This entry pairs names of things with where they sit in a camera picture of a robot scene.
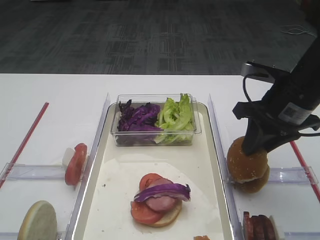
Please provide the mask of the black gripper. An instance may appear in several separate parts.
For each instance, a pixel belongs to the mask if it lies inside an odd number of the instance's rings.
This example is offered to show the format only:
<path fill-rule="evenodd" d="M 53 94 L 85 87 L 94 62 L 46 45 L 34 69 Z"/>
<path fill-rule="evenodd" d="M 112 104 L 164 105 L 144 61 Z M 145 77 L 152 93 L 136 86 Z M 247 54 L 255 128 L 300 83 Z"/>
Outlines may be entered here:
<path fill-rule="evenodd" d="M 299 106 L 288 105 L 285 97 L 289 92 L 281 90 L 277 83 L 272 85 L 261 100 L 251 100 L 246 85 L 246 80 L 251 76 L 248 74 L 242 80 L 242 90 L 247 101 L 238 102 L 232 110 L 238 120 L 248 119 L 242 143 L 242 150 L 246 155 L 253 155 L 264 149 L 269 153 L 300 137 L 320 135 L 319 132 L 300 133 L 300 130 L 307 128 L 318 130 L 320 119 Z"/>

